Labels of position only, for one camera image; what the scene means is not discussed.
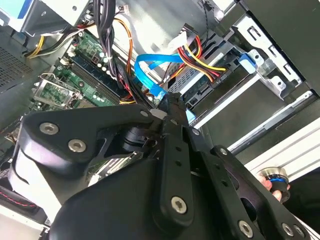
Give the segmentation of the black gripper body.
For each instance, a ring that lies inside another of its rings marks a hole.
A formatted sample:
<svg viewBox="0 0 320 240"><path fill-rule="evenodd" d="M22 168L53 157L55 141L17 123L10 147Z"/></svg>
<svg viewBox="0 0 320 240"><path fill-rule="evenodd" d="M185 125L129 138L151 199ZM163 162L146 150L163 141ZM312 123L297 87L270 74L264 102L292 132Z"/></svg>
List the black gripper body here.
<svg viewBox="0 0 320 240"><path fill-rule="evenodd" d="M191 175L194 218L166 233L153 218L157 163L128 166L68 199L56 215L51 240L238 240L209 181Z"/></svg>

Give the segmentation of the person's hand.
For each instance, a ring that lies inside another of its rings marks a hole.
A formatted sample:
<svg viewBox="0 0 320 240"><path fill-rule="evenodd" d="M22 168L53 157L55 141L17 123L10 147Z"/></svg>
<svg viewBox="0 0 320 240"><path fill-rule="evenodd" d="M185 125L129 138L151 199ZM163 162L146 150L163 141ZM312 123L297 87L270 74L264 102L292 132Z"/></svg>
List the person's hand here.
<svg viewBox="0 0 320 240"><path fill-rule="evenodd" d="M256 178L280 203L284 203L290 198L290 185L285 178L267 179L263 175L258 175Z"/></svg>

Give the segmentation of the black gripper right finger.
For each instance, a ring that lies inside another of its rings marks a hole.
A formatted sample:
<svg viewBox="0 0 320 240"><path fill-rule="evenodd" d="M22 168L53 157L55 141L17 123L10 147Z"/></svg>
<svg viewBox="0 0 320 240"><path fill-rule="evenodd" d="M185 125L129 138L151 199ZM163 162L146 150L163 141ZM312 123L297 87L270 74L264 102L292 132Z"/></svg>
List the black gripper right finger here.
<svg viewBox="0 0 320 240"><path fill-rule="evenodd" d="M176 114L190 153L194 220L180 240L309 240L311 235L223 146L209 148L188 126L186 106Z"/></svg>

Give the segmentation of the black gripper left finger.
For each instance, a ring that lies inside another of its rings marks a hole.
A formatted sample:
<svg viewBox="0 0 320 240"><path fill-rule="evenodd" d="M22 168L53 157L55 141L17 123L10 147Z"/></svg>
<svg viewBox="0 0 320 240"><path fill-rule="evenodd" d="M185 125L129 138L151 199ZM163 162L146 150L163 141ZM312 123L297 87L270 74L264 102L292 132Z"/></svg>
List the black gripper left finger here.
<svg viewBox="0 0 320 240"><path fill-rule="evenodd" d="M141 104L44 111L22 119L11 186L53 224L63 204L120 170L157 163L152 216L158 227L194 220L189 145L177 117L176 93L157 108Z"/></svg>

